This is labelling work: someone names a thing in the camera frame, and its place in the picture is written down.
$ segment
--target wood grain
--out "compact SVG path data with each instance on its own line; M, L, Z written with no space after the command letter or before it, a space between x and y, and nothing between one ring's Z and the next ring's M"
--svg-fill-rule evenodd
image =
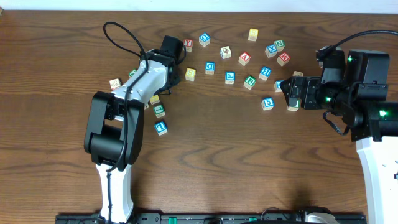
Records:
M159 137L156 117L145 112L144 143L134 166L135 205L183 212L261 212L319 205L334 212L366 211L363 173L354 144L323 120L322 111L286 110L274 93L276 80L294 70L318 76L315 50L368 29L398 30L398 16L367 14L173 13L5 11L0 18L0 222L53 223L59 213L92 213L101 208L100 178L83 150L88 112L96 91L109 80L128 79L134 55L117 49L102 25L116 21L130 29L145 49L160 47L164 35L194 40L180 66L197 70L161 97L169 133ZM247 41L259 29L256 42ZM202 47L198 37L211 35ZM115 27L118 43L138 50ZM286 43L292 59L280 67L266 45ZM398 97L398 42L388 35L360 37L343 46L390 53L389 99ZM220 47L232 57L222 60ZM252 59L238 63L243 51ZM205 62L216 62L205 75ZM248 75L262 66L268 81L252 90ZM224 73L236 72L234 85ZM262 111L261 99L275 107Z

